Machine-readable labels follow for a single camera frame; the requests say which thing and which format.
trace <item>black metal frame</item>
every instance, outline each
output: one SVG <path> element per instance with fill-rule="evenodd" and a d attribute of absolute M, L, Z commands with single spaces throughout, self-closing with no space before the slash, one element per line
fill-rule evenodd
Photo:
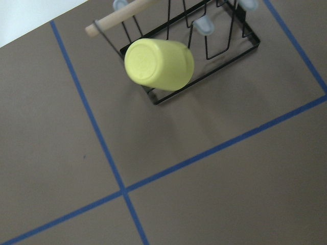
<path fill-rule="evenodd" d="M 211 0 L 202 0 L 200 1 L 198 4 L 190 7 L 189 9 L 186 9 L 185 6 L 185 0 L 182 0 L 183 2 L 183 7 L 184 7 L 184 12 L 177 15 L 176 17 L 170 19 L 170 5 L 171 5 L 171 0 L 168 1 L 168 19 L 167 22 L 158 26 L 157 28 L 153 29 L 152 31 L 150 31 L 149 33 L 143 35 L 141 32 L 141 29 L 139 27 L 139 24 L 135 18 L 135 24 L 141 34 L 141 38 L 151 38 L 153 36 L 155 36 L 157 33 L 161 32 L 162 30 L 166 29 L 167 30 L 167 40 L 169 39 L 169 26 L 176 23 L 177 21 L 185 18 L 186 20 L 186 26 L 187 28 L 190 29 L 190 35 L 189 35 L 189 48 L 191 46 L 191 40 L 192 40 L 192 33 L 193 33 L 193 22 L 191 23 L 191 25 L 189 25 L 188 22 L 188 15 L 199 10 L 200 8 L 202 8 L 204 6 L 204 14 L 206 14 L 206 8 L 207 8 L 207 3 L 210 2 Z M 204 43 L 205 43 L 205 53 L 206 53 L 206 59 L 210 60 L 213 59 L 217 56 L 219 56 L 222 53 L 225 53 L 226 51 L 228 51 L 229 46 L 230 46 L 230 42 L 231 42 L 231 34 L 232 34 L 232 29 L 233 29 L 233 23 L 235 21 L 235 17 L 237 18 L 237 20 L 239 21 L 240 24 L 242 24 L 241 29 L 242 29 L 242 38 L 248 38 L 248 40 L 251 42 L 252 47 L 250 47 L 249 49 L 247 49 L 246 51 L 238 54 L 237 56 L 229 59 L 228 61 L 224 62 L 223 64 L 219 65 L 218 67 L 214 68 L 213 70 L 209 71 L 208 73 L 206 73 L 205 75 L 202 75 L 198 78 L 196 78 L 195 80 L 189 82 L 186 86 L 184 86 L 183 88 L 171 92 L 168 95 L 165 95 L 161 98 L 158 98 L 157 95 L 155 94 L 156 90 L 159 89 L 155 89 L 155 88 L 149 88 L 149 87 L 145 87 L 142 86 L 143 89 L 145 90 L 145 92 L 147 93 L 148 97 L 150 98 L 151 102 L 155 105 L 158 105 L 166 100 L 168 100 L 169 98 L 183 92 L 184 90 L 188 89 L 189 87 L 197 84 L 198 82 L 202 81 L 203 79 L 205 79 L 206 77 L 212 75 L 213 73 L 219 71 L 220 69 L 224 68 L 225 66 L 233 63 L 234 61 L 240 59 L 241 57 L 243 57 L 244 55 L 246 55 L 247 53 L 251 52 L 252 50 L 258 48 L 259 44 L 260 44 L 260 39 L 259 37 L 254 33 L 254 31 L 252 30 L 252 28 L 248 25 L 248 23 L 245 21 L 246 18 L 246 11 L 241 7 L 241 6 L 237 6 L 237 0 L 233 0 L 233 4 L 231 4 L 228 0 L 216 0 L 216 7 L 220 8 L 223 5 L 227 5 L 228 6 L 228 10 L 226 10 L 228 12 L 228 14 L 231 16 L 231 23 L 230 23 L 230 29 L 229 29 L 229 36 L 228 36 L 228 42 L 227 42 L 227 47 L 226 49 L 224 49 L 223 51 L 220 51 L 214 55 L 212 55 L 211 57 L 208 56 L 208 45 L 207 45 L 207 37 L 204 37 Z M 120 52 L 118 52 L 118 50 L 113 46 L 113 44 L 110 42 L 110 40 L 108 39 L 108 37 L 103 33 L 103 31 L 98 27 L 97 22 L 94 22 L 95 26 L 98 28 L 99 32 L 102 34 L 102 36 L 104 36 L 104 38 L 109 42 L 109 44 L 113 47 L 113 49 L 118 53 L 118 55 L 123 59 L 124 58 L 124 54 L 126 53 L 129 45 L 132 43 L 130 38 L 129 38 L 129 34 L 128 31 L 126 29 L 126 27 L 123 24 L 124 30 L 126 32 L 126 35 L 130 41 L 130 43 L 121 48 Z"/>

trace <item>white surface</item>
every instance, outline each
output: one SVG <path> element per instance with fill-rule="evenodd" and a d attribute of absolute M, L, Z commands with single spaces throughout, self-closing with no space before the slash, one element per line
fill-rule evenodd
<path fill-rule="evenodd" d="M 0 47 L 87 0 L 0 0 Z"/>

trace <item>black wire rack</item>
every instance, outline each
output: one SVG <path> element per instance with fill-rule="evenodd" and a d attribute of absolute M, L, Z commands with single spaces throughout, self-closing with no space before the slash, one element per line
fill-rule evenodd
<path fill-rule="evenodd" d="M 158 33 L 161 33 L 162 31 L 166 31 L 166 40 L 169 40 L 170 38 L 170 27 L 172 27 L 174 24 L 176 24 L 177 22 L 181 21 L 181 20 L 185 20 L 186 23 L 186 27 L 189 30 L 189 39 L 188 39 L 188 48 L 191 48 L 192 50 L 192 36 L 193 36 L 193 29 L 194 29 L 194 21 L 190 22 L 189 18 L 190 16 L 192 16 L 192 14 L 198 12 L 198 11 L 203 11 L 203 15 L 204 16 L 207 13 L 207 8 L 208 5 L 210 4 L 210 8 L 220 8 L 223 9 L 225 12 L 228 13 L 229 17 L 230 17 L 230 24 L 229 24 L 229 34 L 228 34 L 228 38 L 226 38 L 227 40 L 227 45 L 226 47 L 221 50 L 216 52 L 213 55 L 209 56 L 209 44 L 208 44 L 208 37 L 204 36 L 204 45 L 205 45 L 205 58 L 207 61 L 212 61 L 217 59 L 220 55 L 222 54 L 226 54 L 228 53 L 229 49 L 230 49 L 230 45 L 233 41 L 233 28 L 235 27 L 234 23 L 237 23 L 238 28 L 240 28 L 242 34 L 241 34 L 241 38 L 242 39 L 247 39 L 250 43 L 250 47 L 248 47 L 246 50 L 243 51 L 239 51 L 237 52 L 237 54 L 233 54 L 231 56 L 228 57 L 228 59 L 224 59 L 223 62 L 218 63 L 217 65 L 215 65 L 214 68 L 212 68 L 211 70 L 209 70 L 208 72 L 206 72 L 205 74 L 201 74 L 198 77 L 192 78 L 192 80 L 186 84 L 186 86 L 184 86 L 183 88 L 177 90 L 177 91 L 173 91 L 173 92 L 167 92 L 167 91 L 162 91 L 160 89 L 156 89 L 156 88 L 150 88 L 150 87 L 145 87 L 142 86 L 144 91 L 146 92 L 146 94 L 148 95 L 149 99 L 151 100 L 151 102 L 155 105 L 158 105 L 168 99 L 170 99 L 171 97 L 183 92 L 184 90 L 190 88 L 191 86 L 199 83 L 200 81 L 204 80 L 205 78 L 207 78 L 208 76 L 211 76 L 212 74 L 216 73 L 217 71 L 219 71 L 220 69 L 224 68 L 225 66 L 235 62 L 236 60 L 240 59 L 241 57 L 245 56 L 246 54 L 248 54 L 249 52 L 253 51 L 254 49 L 258 48 L 259 44 L 260 44 L 260 39 L 259 37 L 255 34 L 255 32 L 252 30 L 252 28 L 249 26 L 249 24 L 246 22 L 246 11 L 240 6 L 238 5 L 237 0 L 233 0 L 232 2 L 230 2 L 229 0 L 203 0 L 200 1 L 199 3 L 193 5 L 190 8 L 186 8 L 186 4 L 185 4 L 185 0 L 182 0 L 182 4 L 183 4 L 183 12 L 178 14 L 177 16 L 175 16 L 174 18 L 170 18 L 171 16 L 171 0 L 168 0 L 168 14 L 167 14 L 167 21 L 163 24 L 161 24 L 160 26 L 158 26 L 157 28 L 151 30 L 150 32 L 143 34 L 141 27 L 136 19 L 135 16 L 133 16 L 133 21 L 135 22 L 138 32 L 140 34 L 140 38 L 153 38 L 155 37 Z M 122 26 L 123 29 L 127 35 L 127 38 L 129 40 L 129 44 L 117 49 L 112 42 L 109 40 L 109 38 L 105 35 L 105 33 L 99 28 L 97 21 L 94 21 L 95 26 L 97 27 L 99 33 L 106 39 L 106 41 L 110 44 L 110 46 L 115 50 L 115 52 L 120 56 L 120 58 L 124 59 L 124 55 L 128 49 L 128 47 L 133 43 L 131 38 L 130 38 L 130 34 L 127 31 L 127 28 L 124 24 L 124 22 L 122 22 Z"/>

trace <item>cup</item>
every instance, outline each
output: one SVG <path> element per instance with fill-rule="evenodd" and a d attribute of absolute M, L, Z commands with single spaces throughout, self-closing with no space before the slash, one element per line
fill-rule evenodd
<path fill-rule="evenodd" d="M 188 47 L 181 42 L 143 38 L 127 49 L 125 69 L 129 78 L 137 84 L 176 91 L 190 81 L 194 59 Z"/>

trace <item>blue line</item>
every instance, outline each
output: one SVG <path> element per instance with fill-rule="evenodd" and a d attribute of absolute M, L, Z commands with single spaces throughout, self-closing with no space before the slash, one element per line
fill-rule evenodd
<path fill-rule="evenodd" d="M 287 37 L 290 39 L 290 41 L 292 42 L 292 44 L 295 47 L 295 49 L 298 51 L 298 53 L 302 57 L 303 61 L 305 62 L 305 64 L 307 65 L 308 69 L 310 70 L 310 72 L 312 73 L 312 75 L 315 77 L 315 79 L 319 83 L 319 85 L 322 88 L 322 90 L 325 93 L 327 93 L 327 85 L 326 85 L 326 83 L 324 82 L 324 80 L 320 76 L 320 74 L 317 71 L 317 69 L 315 68 L 315 66 L 310 61 L 310 59 L 307 56 L 306 52 L 304 52 L 304 50 L 301 47 L 301 45 L 298 43 L 298 41 L 296 40 L 296 38 L 293 36 L 292 32 L 287 27 L 287 25 L 285 24 L 285 22 L 283 21 L 283 19 L 281 18 L 281 16 L 278 14 L 278 12 L 276 11 L 276 9 L 273 7 L 273 5 L 271 4 L 270 0 L 263 0 L 263 1 L 266 4 L 266 6 L 269 9 L 269 11 L 271 12 L 271 14 L 275 17 L 276 21 L 281 26 L 281 28 L 283 29 L 283 31 L 285 32 L 285 34 L 287 35 Z"/>
<path fill-rule="evenodd" d="M 115 192 L 115 193 L 113 193 L 111 195 L 108 195 L 108 196 L 106 196 L 106 197 L 104 197 L 104 198 L 102 198 L 100 200 L 97 200 L 97 201 L 95 201 L 95 202 L 93 202 L 93 203 L 91 203 L 89 205 L 86 205 L 86 206 L 84 206 L 84 207 L 82 207 L 80 209 L 77 209 L 77 210 L 75 210 L 75 211 L 73 211 L 73 212 L 71 212 L 69 214 L 66 214 L 66 215 L 64 215 L 64 216 L 62 216 L 60 218 L 57 218 L 57 219 L 55 219 L 55 220 L 53 220 L 53 221 L 51 221 L 51 222 L 49 222 L 49 223 L 47 223 L 45 225 L 42 225 L 42 226 L 40 226 L 38 228 L 35 228 L 35 229 L 33 229 L 33 230 L 29 231 L 29 232 L 26 232 L 26 233 L 24 233 L 24 234 L 22 234 L 22 235 L 20 235 L 20 236 L 18 236 L 16 238 L 10 239 L 10 240 L 2 243 L 1 245 L 12 245 L 12 244 L 15 244 L 17 242 L 20 242 L 20 241 L 22 241 L 22 240 L 24 240 L 26 238 L 34 236 L 34 235 L 36 235 L 36 234 L 38 234 L 38 233 L 40 233 L 42 231 L 45 231 L 45 230 L 47 230 L 47 229 L 49 229 L 49 228 L 51 228 L 53 226 L 56 226 L 56 225 L 58 225 L 60 223 L 63 223 L 63 222 L 65 222 L 65 221 L 67 221 L 67 220 L 69 220 L 71 218 L 74 218 L 74 217 L 80 215 L 80 214 L 83 214 L 83 213 L 85 213 L 85 212 L 87 212 L 87 211 L 89 211 L 91 209 L 94 209 L 94 208 L 96 208 L 98 206 L 101 206 L 101 205 L 103 205 L 105 203 L 108 203 L 108 202 L 120 197 L 121 195 L 122 194 L 121 194 L 120 191 Z"/>
<path fill-rule="evenodd" d="M 156 173 L 156 174 L 154 174 L 154 175 L 152 175 L 152 176 L 150 176 L 148 178 L 145 178 L 145 179 L 143 179 L 143 180 L 141 180 L 141 181 L 139 181 L 139 182 L 137 182 L 137 183 L 135 183 L 133 185 L 130 185 L 126 189 L 127 189 L 128 192 L 130 192 L 130 191 L 138 189 L 138 188 L 140 188 L 142 186 L 145 186 L 145 185 L 147 185 L 147 184 L 149 184 L 149 183 L 151 183 L 153 181 L 156 181 L 156 180 L 158 180 L 158 179 L 160 179 L 160 178 L 162 178 L 162 177 L 164 177 L 166 175 L 169 175 L 169 174 L 171 174 L 173 172 L 176 172 L 176 171 L 178 171 L 178 170 L 180 170 L 180 169 L 182 169 L 182 168 L 184 168 L 186 166 L 189 166 L 189 165 L 191 165 L 191 164 L 193 164 L 193 163 L 195 163 L 195 162 L 197 162 L 199 160 L 202 160 L 205 157 L 208 157 L 208 156 L 210 156 L 210 155 L 212 155 L 214 153 L 217 153 L 217 152 L 219 152 L 219 151 L 221 151 L 221 150 L 223 150 L 223 149 L 225 149 L 225 148 L 227 148 L 229 146 L 232 146 L 232 145 L 234 145 L 236 143 L 239 143 L 239 142 L 241 142 L 241 141 L 243 141 L 243 140 L 245 140 L 245 139 L 247 139 L 247 138 L 249 138 L 251 136 L 254 136 L 254 135 L 256 135 L 256 134 L 258 134 L 258 133 L 260 133 L 262 131 L 270 129 L 273 126 L 276 126 L 276 125 L 278 125 L 278 124 L 280 124 L 280 123 L 282 123 L 282 122 L 284 122 L 284 121 L 286 121 L 286 120 L 288 120 L 288 119 L 290 119 L 290 118 L 292 118 L 294 116 L 297 116 L 298 114 L 301 114 L 301 113 L 303 113 L 303 112 L 305 112 L 305 111 L 307 111 L 307 110 L 309 110 L 309 109 L 311 109 L 311 108 L 313 108 L 315 106 L 318 106 L 318 105 L 320 105 L 320 104 L 322 104 L 322 103 L 324 103 L 326 101 L 327 101 L 327 95 L 324 95 L 323 97 L 320 97 L 320 98 L 318 98 L 318 99 L 316 99 L 316 100 L 314 100 L 314 101 L 312 101 L 312 102 L 310 102 L 308 104 L 305 104 L 304 106 L 301 106 L 301 107 L 299 107 L 299 108 L 297 108 L 297 109 L 295 109 L 295 110 L 293 110 L 291 112 L 288 112 L 288 113 L 286 113 L 286 114 L 284 114 L 284 115 L 282 115 L 282 116 L 280 116 L 280 117 L 278 117 L 278 118 L 276 118 L 276 119 L 274 119 L 272 121 L 269 121 L 269 122 L 259 126 L 258 128 L 252 129 L 252 130 L 250 130 L 250 131 L 248 131 L 248 132 L 246 132 L 246 133 L 244 133 L 244 134 L 242 134 L 240 136 L 237 136 L 237 137 L 235 137 L 233 139 L 230 139 L 230 140 L 228 140 L 228 141 L 226 141 L 226 142 L 224 142 L 222 144 L 219 144 L 219 145 L 217 145 L 217 146 L 215 146 L 215 147 L 213 147 L 213 148 L 211 148 L 211 149 L 209 149 L 209 150 L 207 150 L 205 152 L 202 152 L 202 153 L 200 153 L 200 154 L 198 154 L 198 155 L 196 155 L 194 157 L 191 157 L 191 158 L 189 158 L 189 159 L 187 159 L 187 160 L 185 160 L 183 162 L 180 162 L 180 163 L 178 163 L 178 164 L 176 164 L 176 165 L 174 165 L 172 167 L 169 167 L 169 168 L 167 168 L 167 169 L 165 169 L 165 170 L 163 170 L 161 172 L 158 172 L 158 173 Z"/>
<path fill-rule="evenodd" d="M 53 30 L 53 32 L 55 34 L 55 37 L 57 39 L 57 42 L 59 44 L 59 47 L 61 49 L 62 55 L 63 55 L 63 57 L 64 57 L 64 59 L 66 61 L 66 64 L 68 66 L 68 69 L 69 69 L 69 71 L 70 71 L 70 73 L 72 75 L 72 78 L 74 80 L 77 91 L 78 91 L 78 93 L 80 95 L 80 98 L 81 98 L 81 100 L 83 102 L 83 105 L 85 107 L 87 115 L 88 115 L 88 117 L 89 117 L 89 119 L 90 119 L 90 121 L 92 123 L 93 129 L 94 129 L 94 131 L 95 131 L 95 133 L 96 133 L 96 135 L 98 137 L 98 140 L 100 142 L 102 150 L 103 150 L 103 152 L 104 152 L 104 154 L 105 154 L 105 156 L 106 156 L 106 158 L 108 160 L 108 163 L 109 163 L 109 165 L 110 165 L 110 167 L 112 169 L 113 175 L 114 175 L 114 177 L 115 177 L 115 179 L 116 179 L 116 181 L 118 183 L 118 186 L 119 186 L 120 190 L 122 191 L 122 195 L 123 195 L 123 197 L 125 199 L 127 207 L 128 207 L 128 209 L 129 209 L 129 211 L 131 213 L 131 216 L 132 216 L 132 218 L 134 220 L 134 223 L 136 225 L 138 233 L 139 233 L 139 235 L 140 235 L 140 237 L 141 237 L 141 239 L 143 241 L 143 244 L 149 244 L 149 242 L 147 240 L 147 237 L 145 235 L 145 232 L 143 230 L 143 227 L 141 226 L 141 223 L 140 223 L 140 221 L 139 221 L 139 219 L 137 217 L 137 214 L 136 214 L 136 211 L 135 211 L 135 209 L 133 207 L 133 204 L 132 204 L 132 202 L 131 202 L 131 200 L 130 200 L 130 198 L 128 196 L 128 192 L 126 191 L 123 180 L 122 180 L 122 178 L 121 178 L 121 176 L 120 176 L 120 174 L 118 172 L 118 169 L 117 169 L 117 167 L 116 167 L 116 165 L 114 163 L 114 160 L 113 160 L 113 158 L 111 156 L 111 153 L 109 151 L 107 143 L 106 143 L 106 141 L 105 141 L 105 139 L 104 139 L 104 137 L 103 137 L 103 135 L 102 135 L 102 133 L 100 131 L 98 123 L 97 123 L 97 121 L 96 121 L 96 119 L 95 119 L 95 117 L 93 115 L 93 112 L 92 112 L 91 107 L 90 107 L 90 105 L 89 105 L 89 103 L 87 101 L 87 98 L 85 96 L 83 88 L 82 88 L 82 86 L 81 86 L 81 84 L 79 82 L 79 79 L 78 79 L 77 75 L 76 75 L 73 64 L 72 64 L 72 62 L 71 62 L 71 60 L 70 60 L 70 58 L 68 56 L 67 50 L 66 50 L 66 48 L 65 48 L 65 46 L 63 44 L 63 41 L 62 41 L 62 39 L 60 37 L 59 31 L 58 31 L 58 29 L 56 27 L 56 24 L 54 23 L 54 21 L 51 21 L 50 24 L 51 24 L 52 30 Z"/>

